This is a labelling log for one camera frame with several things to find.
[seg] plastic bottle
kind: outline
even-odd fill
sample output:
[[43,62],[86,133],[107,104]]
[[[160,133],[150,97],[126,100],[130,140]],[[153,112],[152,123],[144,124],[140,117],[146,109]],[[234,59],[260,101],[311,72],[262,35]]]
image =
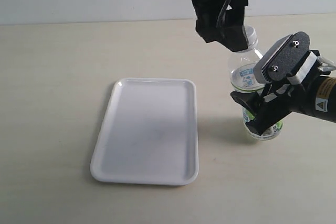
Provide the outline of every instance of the plastic bottle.
[[[231,84],[235,91],[248,93],[261,93],[264,85],[256,81],[253,74],[253,67],[262,58],[262,53],[258,50],[257,33],[253,27],[245,26],[248,37],[248,48],[244,51],[232,53],[229,58],[228,68]],[[253,120],[253,115],[243,108],[243,122],[249,136],[258,140],[270,140],[279,135],[282,129],[282,121],[267,129],[262,136],[252,133],[245,125],[246,122]]]

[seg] screw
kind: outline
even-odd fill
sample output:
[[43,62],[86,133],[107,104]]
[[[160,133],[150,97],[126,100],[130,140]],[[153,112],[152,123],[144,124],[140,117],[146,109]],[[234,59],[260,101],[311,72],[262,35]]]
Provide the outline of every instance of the screw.
[[297,40],[294,40],[294,41],[292,42],[292,46],[294,46],[294,47],[298,47],[298,46],[299,46],[299,42],[298,42]]
[[278,67],[277,65],[273,65],[273,66],[271,67],[271,70],[272,70],[273,72],[277,72],[278,69],[279,69],[279,67]]

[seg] white bottle cap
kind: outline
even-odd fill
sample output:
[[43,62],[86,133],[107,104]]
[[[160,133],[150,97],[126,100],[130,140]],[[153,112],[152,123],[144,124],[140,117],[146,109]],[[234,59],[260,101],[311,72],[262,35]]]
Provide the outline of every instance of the white bottle cap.
[[258,37],[256,30],[251,26],[245,26],[246,36],[248,39],[248,48],[256,47],[258,44]]

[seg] table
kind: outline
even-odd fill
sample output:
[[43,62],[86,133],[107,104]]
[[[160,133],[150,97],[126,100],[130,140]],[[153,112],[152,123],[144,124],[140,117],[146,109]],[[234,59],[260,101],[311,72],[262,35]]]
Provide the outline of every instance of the table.
[[[248,17],[265,51],[305,31],[336,60],[336,14]],[[194,20],[0,26],[0,223],[334,223],[336,125],[291,114],[245,138],[227,59]],[[183,187],[103,184],[89,163],[114,82],[197,86],[199,175]]]

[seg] white tray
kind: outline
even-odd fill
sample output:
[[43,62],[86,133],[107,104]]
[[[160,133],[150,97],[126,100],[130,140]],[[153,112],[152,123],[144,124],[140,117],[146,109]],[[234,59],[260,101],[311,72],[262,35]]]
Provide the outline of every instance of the white tray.
[[196,88],[188,80],[118,81],[91,160],[101,182],[186,185],[198,174]]

